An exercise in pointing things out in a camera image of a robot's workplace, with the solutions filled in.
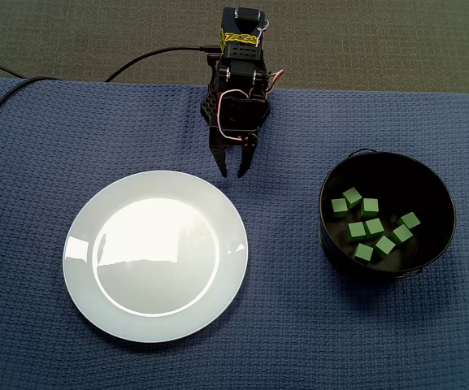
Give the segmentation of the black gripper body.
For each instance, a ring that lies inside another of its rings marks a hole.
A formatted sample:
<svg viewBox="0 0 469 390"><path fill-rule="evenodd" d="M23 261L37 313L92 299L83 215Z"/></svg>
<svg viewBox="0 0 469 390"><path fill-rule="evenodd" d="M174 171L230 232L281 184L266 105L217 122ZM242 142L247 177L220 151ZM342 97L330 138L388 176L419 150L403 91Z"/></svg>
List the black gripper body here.
<svg viewBox="0 0 469 390"><path fill-rule="evenodd" d="M266 90L209 91L210 143L241 145L241 138L250 132L259 133L270 113Z"/></svg>

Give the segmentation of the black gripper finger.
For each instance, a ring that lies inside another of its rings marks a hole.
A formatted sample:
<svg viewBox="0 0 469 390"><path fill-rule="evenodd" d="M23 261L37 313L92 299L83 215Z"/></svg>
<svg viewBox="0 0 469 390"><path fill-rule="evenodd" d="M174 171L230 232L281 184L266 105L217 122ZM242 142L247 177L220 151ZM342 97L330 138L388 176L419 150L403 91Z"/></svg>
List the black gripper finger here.
<svg viewBox="0 0 469 390"><path fill-rule="evenodd" d="M258 133L250 132L241 138L241 164L237 177L241 178L250 169L254 152L258 145Z"/></svg>
<svg viewBox="0 0 469 390"><path fill-rule="evenodd" d="M215 159L215 162L219 168L219 171L222 177L226 178L228 176L227 173L227 165L226 165L226 150L228 149L228 145L216 143L210 143L210 151Z"/></svg>

